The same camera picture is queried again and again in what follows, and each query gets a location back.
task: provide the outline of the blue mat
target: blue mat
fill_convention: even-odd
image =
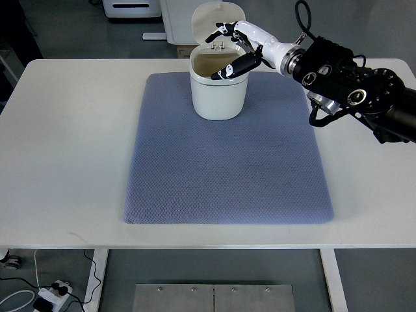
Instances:
[[[333,218],[301,86],[252,72],[242,112],[199,117],[189,73],[148,78],[123,219],[130,224],[319,224]]]

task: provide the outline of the white robotic hand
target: white robotic hand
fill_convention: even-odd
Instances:
[[[219,36],[232,36],[232,41],[240,42],[250,48],[250,52],[237,58],[218,73],[213,73],[212,80],[231,79],[241,76],[258,67],[261,62],[275,68],[284,76],[291,76],[291,61],[304,50],[295,43],[284,44],[276,37],[248,21],[235,23],[217,23],[218,27],[205,41],[214,41]]]

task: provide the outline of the white table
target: white table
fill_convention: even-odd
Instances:
[[[335,278],[338,291],[334,248],[416,247],[416,144],[379,144],[350,116],[315,129],[335,213],[327,224],[125,224],[146,79],[188,66],[188,60],[30,63],[0,115],[0,248],[318,248],[328,285]],[[372,59],[367,66],[391,68],[416,88],[401,60]]]

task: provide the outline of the gray floor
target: gray floor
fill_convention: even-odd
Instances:
[[[47,59],[176,58],[176,47],[141,39],[142,33],[164,31],[160,19],[110,23],[101,6],[92,6],[87,0],[20,2]],[[292,42],[300,34],[294,18],[295,0],[232,2],[244,9],[247,20],[283,42]],[[309,5],[313,15],[311,30],[315,35],[349,47],[355,54],[405,60],[416,73],[415,1],[310,0]],[[7,43],[0,39],[0,50],[7,49]],[[13,51],[2,55],[20,76],[24,68]],[[33,281],[29,255],[32,251],[19,252],[26,255],[28,262],[13,274]],[[337,250],[336,255],[350,311],[416,311],[415,250]],[[71,259],[70,266],[58,265],[62,259]],[[39,253],[40,266],[41,262],[45,266],[40,270],[48,274],[42,276],[43,280],[51,283],[68,277],[79,293],[85,289],[89,265],[85,266],[82,252],[79,255],[77,251],[51,250],[44,255]],[[6,276],[5,269],[0,268],[0,273]],[[297,311],[329,311],[316,250],[116,250],[109,254],[106,275],[101,312],[131,311],[136,283],[178,281],[292,283]],[[6,282],[0,283],[0,300],[12,289],[20,289],[16,284],[9,288]],[[80,309],[72,305],[69,311]]]

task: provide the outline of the bin lid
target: bin lid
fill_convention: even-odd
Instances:
[[[206,44],[205,39],[218,28],[215,23],[234,23],[245,20],[241,7],[230,2],[208,2],[199,6],[192,16],[192,33],[199,44]],[[232,43],[231,37],[222,36],[221,40]]]

